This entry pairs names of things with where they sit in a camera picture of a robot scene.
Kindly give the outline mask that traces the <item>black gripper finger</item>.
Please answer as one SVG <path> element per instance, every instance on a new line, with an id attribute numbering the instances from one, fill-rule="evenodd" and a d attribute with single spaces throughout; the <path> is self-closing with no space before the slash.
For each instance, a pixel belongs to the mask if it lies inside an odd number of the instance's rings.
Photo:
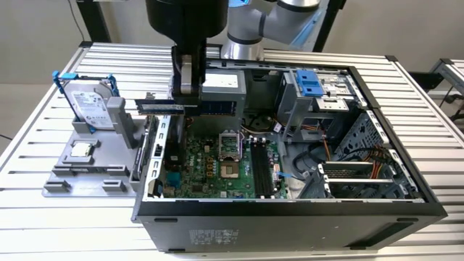
<path id="1" fill-rule="evenodd" d="M 202 88 L 206 81 L 206 45 L 172 47 L 172 98 L 184 107 L 186 116 L 202 112 Z"/>

